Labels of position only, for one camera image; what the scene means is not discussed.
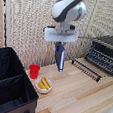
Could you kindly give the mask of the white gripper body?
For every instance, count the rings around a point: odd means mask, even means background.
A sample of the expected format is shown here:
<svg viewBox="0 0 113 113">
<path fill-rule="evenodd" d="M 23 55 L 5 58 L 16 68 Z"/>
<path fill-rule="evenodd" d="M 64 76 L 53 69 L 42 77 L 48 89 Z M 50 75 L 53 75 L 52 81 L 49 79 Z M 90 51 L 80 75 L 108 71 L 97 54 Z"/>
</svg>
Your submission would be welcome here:
<svg viewBox="0 0 113 113">
<path fill-rule="evenodd" d="M 67 32 L 59 33 L 56 28 L 46 27 L 44 29 L 45 41 L 48 42 L 76 42 L 78 40 L 78 34 L 76 30 L 69 30 Z"/>
</svg>

